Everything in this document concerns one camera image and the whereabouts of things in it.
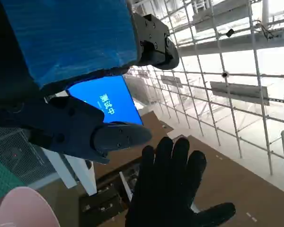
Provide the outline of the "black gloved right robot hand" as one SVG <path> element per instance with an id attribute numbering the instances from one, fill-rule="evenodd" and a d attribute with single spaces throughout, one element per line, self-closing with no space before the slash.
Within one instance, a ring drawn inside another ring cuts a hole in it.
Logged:
<path id="1" fill-rule="evenodd" d="M 185 137 L 176 142 L 163 137 L 156 148 L 142 150 L 139 174 L 128 212 L 127 227 L 217 227 L 236 213 L 225 202 L 200 212 L 191 205 L 202 181 L 207 161 L 203 152 L 189 154 Z"/>

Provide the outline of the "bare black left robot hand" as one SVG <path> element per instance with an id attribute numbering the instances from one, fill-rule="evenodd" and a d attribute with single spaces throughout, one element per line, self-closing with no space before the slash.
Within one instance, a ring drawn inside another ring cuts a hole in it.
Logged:
<path id="1" fill-rule="evenodd" d="M 174 69 L 179 54 L 169 35 L 127 0 L 0 0 L 0 127 L 26 129 L 35 145 L 101 164 L 111 151 L 150 141 L 144 126 L 106 123 L 96 107 L 56 94 L 131 66 Z"/>

